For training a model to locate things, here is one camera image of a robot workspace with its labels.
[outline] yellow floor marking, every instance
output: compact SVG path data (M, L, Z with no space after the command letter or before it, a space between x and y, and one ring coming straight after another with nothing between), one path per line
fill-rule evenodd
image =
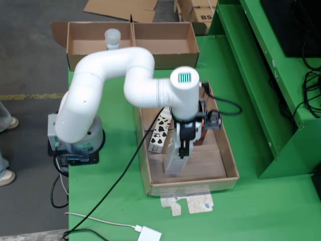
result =
M61 99L64 93L52 94L7 94L0 95L0 100L24 100L24 99Z

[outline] white power adapter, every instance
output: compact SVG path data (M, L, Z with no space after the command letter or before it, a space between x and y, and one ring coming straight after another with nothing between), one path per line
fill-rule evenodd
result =
M136 225L135 231L140 232L140 235L137 241L159 241L162 235L161 232L158 232L149 227L145 227L145 226L141 227L139 225Z

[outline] white bottle cap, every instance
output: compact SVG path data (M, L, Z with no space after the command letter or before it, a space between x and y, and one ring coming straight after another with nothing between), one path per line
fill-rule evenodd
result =
M121 33L117 29L108 29L105 32L105 42L110 45L118 44L121 37Z

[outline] cardboard box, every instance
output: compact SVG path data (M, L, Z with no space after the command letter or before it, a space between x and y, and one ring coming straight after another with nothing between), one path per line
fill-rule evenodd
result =
M152 22L157 0L89 0L84 12L111 16L135 22Z
M181 6L183 16L187 19L186 21L190 21L190 15L194 9L208 9L211 11L211 15L213 16L213 11L215 11L218 0L177 0L179 5Z
M191 22L211 23L212 20L213 13L209 8L193 9L190 15Z
M148 49L155 69L195 67L200 53L191 23L133 23L135 46Z
M218 0L174 0L180 22L191 22L196 36L207 35Z
M106 50L105 31L111 28L121 32L120 48L134 46L130 22L53 22L51 30L55 41L66 48L69 69L91 53Z
M218 109L215 100L208 98L204 89L200 89L200 96L207 101L208 109ZM158 108L135 108L138 143L158 111ZM173 131L169 131L161 154L148 151L152 133L148 133L139 150L142 180L147 195L192 194L234 187L239 174L224 125L222 130L207 131L203 145L194 147L180 175L166 175L164 172L165 153L172 134Z

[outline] brown box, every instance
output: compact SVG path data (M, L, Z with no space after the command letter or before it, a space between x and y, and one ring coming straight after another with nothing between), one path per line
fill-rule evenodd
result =
M174 0L174 11L180 22L191 22L196 36L207 35L218 0Z
M191 23L133 23L135 45L154 56L155 69L195 67L200 50Z
M115 28L121 32L120 48L134 46L130 22L53 22L51 31L55 41L67 49L69 69L88 54L106 50L105 31Z
M211 23L213 20L213 13L210 8L193 9L190 21L191 22L202 22Z
M215 100L208 98L204 89L200 89L200 96L207 101L208 109L218 109ZM135 108L138 143L158 111L158 108ZM152 132L147 135L139 150L141 174L147 195L191 194L234 187L239 174L224 125L222 130L207 131L203 145L194 147L180 175L164 173L165 153L172 133L170 131L168 134L162 154L148 151Z

